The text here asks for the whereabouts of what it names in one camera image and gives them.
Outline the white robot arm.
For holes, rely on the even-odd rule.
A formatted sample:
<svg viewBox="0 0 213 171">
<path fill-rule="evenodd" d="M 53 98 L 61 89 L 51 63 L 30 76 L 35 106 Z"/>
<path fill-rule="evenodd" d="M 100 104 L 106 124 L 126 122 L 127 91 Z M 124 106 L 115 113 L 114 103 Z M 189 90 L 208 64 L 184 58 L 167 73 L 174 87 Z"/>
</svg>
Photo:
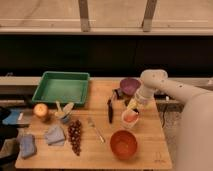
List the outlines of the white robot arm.
<svg viewBox="0 0 213 171">
<path fill-rule="evenodd" d="M 160 90 L 183 105 L 174 171 L 213 171 L 213 91 L 168 78 L 163 69 L 147 69 L 133 99 L 147 104 Z"/>
</svg>

